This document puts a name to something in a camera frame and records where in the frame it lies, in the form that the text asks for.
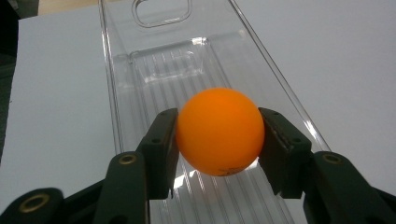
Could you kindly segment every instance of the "transparent container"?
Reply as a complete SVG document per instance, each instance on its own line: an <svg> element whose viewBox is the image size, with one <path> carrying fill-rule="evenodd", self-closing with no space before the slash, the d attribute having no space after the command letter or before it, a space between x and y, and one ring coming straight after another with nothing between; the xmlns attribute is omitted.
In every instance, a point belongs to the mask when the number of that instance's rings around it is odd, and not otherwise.
<svg viewBox="0 0 396 224"><path fill-rule="evenodd" d="M329 150L234 0L100 0L116 153L135 150L156 115L195 93L233 88L281 113ZM150 203L151 223L293 223L253 162L225 177L181 156L175 197Z"/></svg>

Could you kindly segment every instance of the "clear plastic tray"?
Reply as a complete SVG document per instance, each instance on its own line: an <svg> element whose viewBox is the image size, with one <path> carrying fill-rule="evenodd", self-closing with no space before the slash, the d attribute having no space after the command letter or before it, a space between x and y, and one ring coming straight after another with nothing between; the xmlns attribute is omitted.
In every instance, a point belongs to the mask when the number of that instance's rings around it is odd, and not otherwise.
<svg viewBox="0 0 396 224"><path fill-rule="evenodd" d="M329 150L234 0L99 3L116 153L135 150L159 112L212 87L243 92L283 114L313 151ZM175 198L151 202L150 215L152 223L293 222L256 161L217 177L182 157Z"/></svg>

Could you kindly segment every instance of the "ping pong ball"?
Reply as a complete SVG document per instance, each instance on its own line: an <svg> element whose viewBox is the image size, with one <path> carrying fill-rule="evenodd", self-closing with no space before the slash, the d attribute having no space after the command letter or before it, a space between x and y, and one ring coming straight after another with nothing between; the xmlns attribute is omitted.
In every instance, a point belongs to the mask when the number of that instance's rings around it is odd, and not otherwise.
<svg viewBox="0 0 396 224"><path fill-rule="evenodd" d="M208 175L233 175L256 160L264 142L259 109L243 93L214 88L194 95L176 126L183 157Z"/></svg>

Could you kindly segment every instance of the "dark floor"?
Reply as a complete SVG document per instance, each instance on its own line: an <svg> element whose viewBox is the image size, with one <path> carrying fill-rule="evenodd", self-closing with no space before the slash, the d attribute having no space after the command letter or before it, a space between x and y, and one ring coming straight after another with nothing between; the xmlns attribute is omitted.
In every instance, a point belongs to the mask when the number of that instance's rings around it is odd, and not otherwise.
<svg viewBox="0 0 396 224"><path fill-rule="evenodd" d="M37 15L39 0L10 0L18 15L24 19ZM9 97L16 58L0 52L0 163L6 138Z"/></svg>

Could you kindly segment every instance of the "white table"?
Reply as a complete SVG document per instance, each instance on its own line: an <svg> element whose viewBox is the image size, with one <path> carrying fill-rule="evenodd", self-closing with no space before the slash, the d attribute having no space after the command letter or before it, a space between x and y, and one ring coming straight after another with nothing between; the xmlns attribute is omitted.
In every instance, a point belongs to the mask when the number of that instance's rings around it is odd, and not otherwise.
<svg viewBox="0 0 396 224"><path fill-rule="evenodd" d="M396 3L238 3L331 149L396 195ZM97 7L20 22L11 101L0 212L29 190L68 196L105 176L115 153Z"/></svg>

